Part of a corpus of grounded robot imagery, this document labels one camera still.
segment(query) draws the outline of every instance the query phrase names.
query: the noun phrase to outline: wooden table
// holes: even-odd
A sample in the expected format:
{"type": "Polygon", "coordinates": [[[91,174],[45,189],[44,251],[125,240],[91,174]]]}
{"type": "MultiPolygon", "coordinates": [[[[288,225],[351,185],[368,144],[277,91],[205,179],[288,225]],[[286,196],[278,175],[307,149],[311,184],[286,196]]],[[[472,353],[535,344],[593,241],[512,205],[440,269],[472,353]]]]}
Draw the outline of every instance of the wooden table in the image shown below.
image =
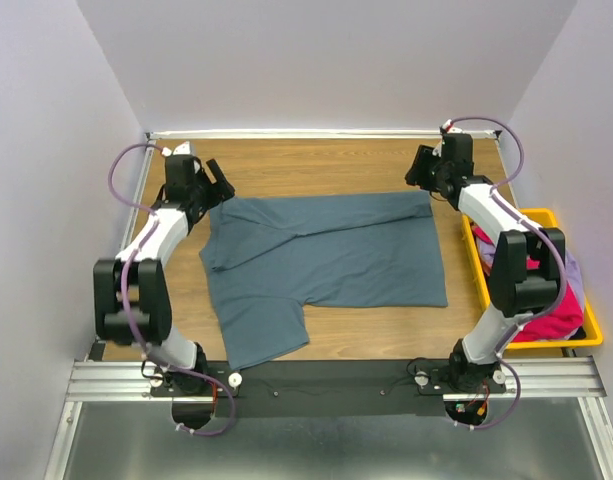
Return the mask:
{"type": "MultiPolygon", "coordinates": [[[[242,197],[335,195],[408,190],[404,174],[420,144],[437,140],[194,140],[198,156],[216,158],[242,197]]],[[[160,141],[174,148],[181,141],[160,141]]],[[[492,140],[475,141],[475,172],[497,181],[504,170],[492,140]]],[[[155,154],[143,202],[151,204],[164,182],[163,159],[155,154]]],[[[502,194],[511,199],[508,189],[502,194]]],[[[460,231],[460,214],[433,201],[446,273],[448,308],[326,308],[305,306],[310,344],[282,359],[392,359],[447,357],[458,338],[477,322],[481,307],[460,231]]],[[[145,223],[137,219],[136,232],[145,223]]],[[[173,253],[166,281],[173,321],[199,342],[211,360],[225,360],[217,317],[210,304],[199,251],[210,235],[207,220],[196,225],[173,253]]],[[[105,360],[136,360],[139,352],[108,345],[105,360]]]]}

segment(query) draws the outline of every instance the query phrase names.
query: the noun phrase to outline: yellow plastic tray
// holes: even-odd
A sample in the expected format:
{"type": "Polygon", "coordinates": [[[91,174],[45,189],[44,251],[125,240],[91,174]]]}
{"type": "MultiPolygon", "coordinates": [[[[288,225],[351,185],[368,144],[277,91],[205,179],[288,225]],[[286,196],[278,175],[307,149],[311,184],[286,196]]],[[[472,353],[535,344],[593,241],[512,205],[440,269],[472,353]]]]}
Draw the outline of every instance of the yellow plastic tray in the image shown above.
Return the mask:
{"type": "MultiPolygon", "coordinates": [[[[527,208],[521,210],[531,220],[539,223],[544,227],[557,227],[557,220],[553,212],[547,208],[527,208]]],[[[475,273],[475,284],[477,285],[477,293],[479,295],[479,303],[482,305],[482,310],[486,310],[490,305],[490,295],[488,294],[488,287],[486,286],[486,280],[484,278],[484,271],[479,261],[479,255],[477,254],[477,246],[475,245],[475,238],[470,228],[470,218],[466,215],[462,215],[462,232],[464,234],[464,242],[466,242],[466,249],[468,251],[468,259],[470,260],[470,266],[475,273]]],[[[541,341],[541,342],[517,342],[508,345],[509,350],[524,350],[528,348],[577,348],[577,347],[594,347],[601,345],[604,341],[604,336],[592,307],[586,300],[584,310],[584,331],[586,332],[586,338],[584,340],[556,340],[556,341],[541,341]]]]}

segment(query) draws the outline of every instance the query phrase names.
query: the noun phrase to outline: white knob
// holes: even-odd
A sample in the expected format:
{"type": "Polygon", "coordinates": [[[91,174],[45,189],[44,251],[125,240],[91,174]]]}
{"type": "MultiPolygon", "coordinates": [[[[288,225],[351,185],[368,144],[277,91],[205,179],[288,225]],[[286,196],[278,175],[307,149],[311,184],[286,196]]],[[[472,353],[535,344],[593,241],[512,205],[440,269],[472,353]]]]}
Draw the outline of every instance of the white knob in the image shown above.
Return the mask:
{"type": "Polygon", "coordinates": [[[506,375],[501,370],[495,370],[493,372],[493,381],[498,385],[504,385],[506,383],[506,375]]]}
{"type": "Polygon", "coordinates": [[[228,385],[230,385],[231,388],[237,388],[241,384],[242,384],[242,376],[239,374],[239,372],[231,373],[228,376],[228,385]]]}

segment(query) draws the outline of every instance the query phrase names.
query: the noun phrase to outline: lavender wall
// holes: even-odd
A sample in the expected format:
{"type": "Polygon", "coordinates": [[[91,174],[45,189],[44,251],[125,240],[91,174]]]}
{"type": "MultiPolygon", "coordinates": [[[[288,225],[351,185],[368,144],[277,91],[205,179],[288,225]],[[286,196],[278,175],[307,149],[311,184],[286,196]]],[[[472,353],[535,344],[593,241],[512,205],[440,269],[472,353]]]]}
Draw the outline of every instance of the lavender wall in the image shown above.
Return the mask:
{"type": "Polygon", "coordinates": [[[509,119],[575,0],[78,0],[142,125],[509,119]]]}
{"type": "Polygon", "coordinates": [[[127,218],[106,171],[141,130],[74,1],[0,0],[0,479],[43,477],[93,338],[92,266],[127,218]]]}
{"type": "MultiPolygon", "coordinates": [[[[606,336],[594,351],[613,421],[613,0],[582,0],[513,114],[522,206],[555,210],[606,336]]],[[[514,168],[514,147],[504,156],[514,168]]]]}

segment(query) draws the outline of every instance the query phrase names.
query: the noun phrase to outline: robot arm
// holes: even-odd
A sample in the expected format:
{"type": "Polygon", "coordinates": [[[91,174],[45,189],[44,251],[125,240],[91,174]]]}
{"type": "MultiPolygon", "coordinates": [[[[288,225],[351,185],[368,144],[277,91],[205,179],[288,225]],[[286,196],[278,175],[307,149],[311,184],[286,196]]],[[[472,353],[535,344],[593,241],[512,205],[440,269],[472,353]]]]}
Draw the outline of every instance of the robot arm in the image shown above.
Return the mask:
{"type": "Polygon", "coordinates": [[[149,354],[154,360],[200,373],[206,371],[206,357],[202,348],[186,339],[172,323],[163,269],[179,242],[188,236],[204,214],[235,194],[217,162],[209,160],[206,165],[215,178],[214,183],[189,142],[166,156],[166,183],[152,206],[146,225],[114,259],[99,260],[93,269],[97,335],[118,344],[132,344],[134,338],[122,308],[119,276],[128,258],[158,221],[158,228],[130,265],[131,311],[144,339],[151,344],[149,354]]]}
{"type": "MultiPolygon", "coordinates": [[[[451,129],[443,132],[437,147],[419,147],[405,177],[408,185],[441,194],[455,210],[477,223],[497,247],[489,278],[491,305],[473,331],[457,342],[449,358],[449,387],[458,390],[463,379],[479,385],[490,378],[501,353],[523,325],[557,298],[556,260],[535,230],[551,241],[561,258],[565,243],[559,229],[542,228],[501,197],[493,198],[498,194],[492,182],[473,174],[472,155],[472,137],[451,129]],[[538,270],[527,270],[527,256],[540,261],[538,270]]],[[[436,390],[445,393],[444,388],[436,390]]]]}

